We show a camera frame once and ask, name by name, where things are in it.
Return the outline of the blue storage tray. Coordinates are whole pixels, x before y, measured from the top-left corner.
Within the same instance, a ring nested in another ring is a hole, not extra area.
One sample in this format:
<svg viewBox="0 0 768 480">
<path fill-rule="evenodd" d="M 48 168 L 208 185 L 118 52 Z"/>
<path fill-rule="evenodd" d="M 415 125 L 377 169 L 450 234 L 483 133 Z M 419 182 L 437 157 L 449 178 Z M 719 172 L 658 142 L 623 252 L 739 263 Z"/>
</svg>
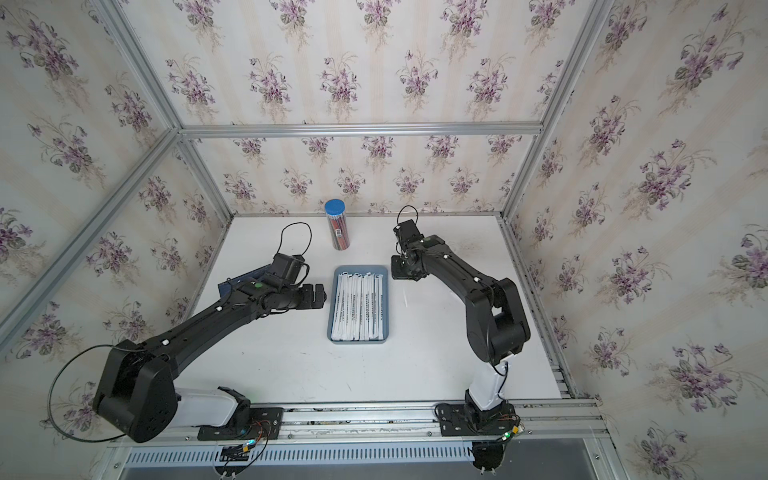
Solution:
<svg viewBox="0 0 768 480">
<path fill-rule="evenodd" d="M 389 337 L 389 271 L 343 265 L 333 276 L 327 338 L 334 344 L 381 344 Z"/>
</svg>

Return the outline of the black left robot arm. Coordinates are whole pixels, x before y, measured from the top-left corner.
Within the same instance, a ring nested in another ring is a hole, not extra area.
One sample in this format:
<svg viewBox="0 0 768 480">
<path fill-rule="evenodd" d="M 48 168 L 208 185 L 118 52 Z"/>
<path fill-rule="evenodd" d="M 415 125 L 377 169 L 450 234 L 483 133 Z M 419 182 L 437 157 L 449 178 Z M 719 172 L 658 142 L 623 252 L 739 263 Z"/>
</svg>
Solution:
<svg viewBox="0 0 768 480">
<path fill-rule="evenodd" d="M 169 426 L 205 426 L 244 433 L 247 399 L 229 388 L 211 393 L 178 390 L 178 376 L 200 355 L 237 329 L 270 315 L 323 307 L 320 284 L 297 283 L 307 270 L 300 254 L 278 253 L 255 275 L 231 284 L 220 300 L 170 330 L 139 344 L 120 342 L 107 356 L 92 408 L 137 443 Z"/>
</svg>

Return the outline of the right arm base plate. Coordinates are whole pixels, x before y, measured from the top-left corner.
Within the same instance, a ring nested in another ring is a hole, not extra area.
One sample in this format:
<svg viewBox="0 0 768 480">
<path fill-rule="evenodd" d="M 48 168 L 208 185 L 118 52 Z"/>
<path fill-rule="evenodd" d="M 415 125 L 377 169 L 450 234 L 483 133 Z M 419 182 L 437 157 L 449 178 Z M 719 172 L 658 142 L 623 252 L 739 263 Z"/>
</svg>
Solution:
<svg viewBox="0 0 768 480">
<path fill-rule="evenodd" d="M 433 409 L 443 437 L 494 436 L 507 440 L 523 431 L 514 406 L 502 401 L 490 410 L 469 403 L 439 403 Z"/>
</svg>

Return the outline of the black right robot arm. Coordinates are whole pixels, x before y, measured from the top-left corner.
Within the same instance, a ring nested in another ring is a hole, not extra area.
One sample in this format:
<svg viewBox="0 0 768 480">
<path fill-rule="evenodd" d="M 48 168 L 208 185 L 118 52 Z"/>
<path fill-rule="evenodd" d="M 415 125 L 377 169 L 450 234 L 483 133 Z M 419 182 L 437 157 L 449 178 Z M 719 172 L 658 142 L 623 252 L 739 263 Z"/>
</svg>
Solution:
<svg viewBox="0 0 768 480">
<path fill-rule="evenodd" d="M 441 237 L 423 235 L 415 220 L 398 223 L 393 232 L 397 253 L 391 257 L 392 278 L 419 281 L 433 276 L 465 307 L 469 346 L 485 363 L 466 391 L 466 411 L 477 416 L 498 411 L 503 402 L 502 390 L 509 378 L 508 361 L 520 354 L 531 339 L 516 283 L 477 270 Z"/>
</svg>

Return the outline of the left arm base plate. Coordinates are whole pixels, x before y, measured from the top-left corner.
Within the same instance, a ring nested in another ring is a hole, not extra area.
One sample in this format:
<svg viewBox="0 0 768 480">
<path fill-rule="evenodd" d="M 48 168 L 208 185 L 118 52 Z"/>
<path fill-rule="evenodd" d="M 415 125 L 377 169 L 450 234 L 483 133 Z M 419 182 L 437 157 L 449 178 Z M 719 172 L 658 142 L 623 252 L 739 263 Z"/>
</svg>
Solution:
<svg viewBox="0 0 768 480">
<path fill-rule="evenodd" d="M 202 426 L 197 433 L 198 441 L 275 440 L 280 432 L 285 410 L 281 407 L 248 407 L 238 410 L 221 427 Z"/>
</svg>

